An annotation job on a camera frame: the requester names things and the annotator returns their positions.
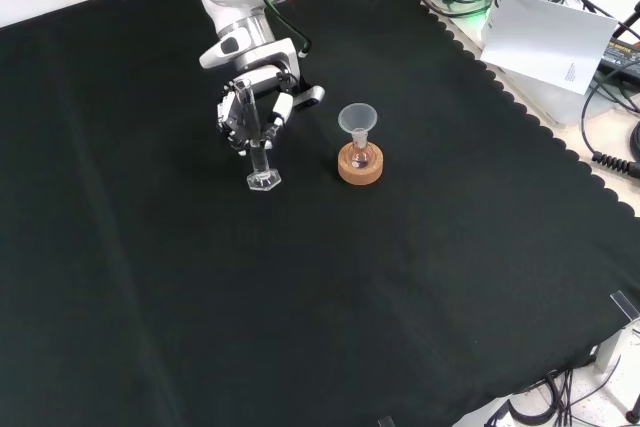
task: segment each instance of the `paper sheet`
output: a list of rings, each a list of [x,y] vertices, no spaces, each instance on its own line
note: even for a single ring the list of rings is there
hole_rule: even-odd
[[[498,0],[481,60],[584,94],[616,21],[543,0]]]

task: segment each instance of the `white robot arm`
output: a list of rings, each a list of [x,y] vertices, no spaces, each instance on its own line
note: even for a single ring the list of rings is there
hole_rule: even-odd
[[[270,1],[277,4],[283,0]],[[240,155],[246,155],[251,140],[260,140],[264,148],[271,148],[292,110],[318,104],[324,97],[324,89],[311,87],[304,81],[292,40],[275,39],[263,0],[202,0],[202,3],[215,24],[219,42],[200,57],[200,64],[209,69],[233,62],[239,72],[238,77],[224,86],[218,105],[218,127]],[[248,81],[258,98],[275,90],[280,92],[260,139],[252,138],[255,129],[251,133],[245,128],[246,112],[235,89],[241,79]]]

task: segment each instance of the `scalloped edge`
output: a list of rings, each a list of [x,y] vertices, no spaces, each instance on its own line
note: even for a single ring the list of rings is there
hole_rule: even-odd
[[[547,134],[547,136],[549,136],[553,140],[553,143],[555,144],[556,148],[558,148],[558,150],[561,151],[563,155],[569,157],[572,161],[574,161],[577,164],[579,170],[581,170],[585,174],[587,181],[593,184],[597,184],[598,187],[600,187],[604,191],[605,197],[607,197],[607,200],[613,200],[614,201],[613,205],[615,205],[616,208],[620,209],[621,212],[624,212],[625,215],[630,215],[633,219],[640,220],[640,216],[636,216],[635,209],[628,203],[621,201],[616,191],[606,187],[605,179],[595,174],[590,164],[581,160],[580,155],[576,151],[568,149],[567,144],[562,139],[556,137],[550,128],[541,125],[540,119],[537,116],[531,114],[530,109],[527,108],[526,105],[516,102],[513,94],[505,90],[505,85],[500,80],[498,80],[498,76],[494,72],[490,71],[487,68],[487,64],[479,60],[473,52],[466,49],[462,42],[460,42],[459,40],[455,40],[455,33],[451,29],[449,29],[449,26],[446,23],[444,23],[440,19],[440,17],[438,17],[433,12],[431,12],[429,10],[429,7],[424,5],[421,0],[414,0],[414,1],[417,5],[419,5],[422,8],[424,13],[427,14],[427,17],[429,17],[429,19],[432,22],[436,22],[438,28],[440,28],[443,31],[444,36],[447,38],[448,41],[452,41],[456,49],[462,51],[465,57],[468,57],[469,59],[473,59],[478,65],[481,66],[482,72],[483,72],[482,75],[487,77],[487,80],[489,81],[489,83],[491,83],[494,87],[496,87],[498,90],[502,92],[503,96],[510,101],[510,104],[512,106],[516,107],[524,115],[525,119],[528,122],[531,123],[534,127],[542,129],[544,133]]]

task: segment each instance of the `black tablecloth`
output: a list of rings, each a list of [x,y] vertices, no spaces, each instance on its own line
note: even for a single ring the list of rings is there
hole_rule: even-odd
[[[216,132],[199,0],[0,32],[2,425],[446,426],[624,324],[631,209],[416,0],[283,10],[327,96],[268,194]],[[336,175],[352,102],[368,188]]]

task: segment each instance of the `round wooden block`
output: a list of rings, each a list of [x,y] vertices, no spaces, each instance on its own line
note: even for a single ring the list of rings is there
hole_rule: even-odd
[[[347,150],[351,147],[351,143],[340,150],[338,154],[338,172],[345,182],[352,185],[369,185],[373,184],[382,175],[382,167],[384,165],[382,151],[371,142],[369,142],[369,145],[376,154],[376,160],[365,169],[354,167],[347,159]]]

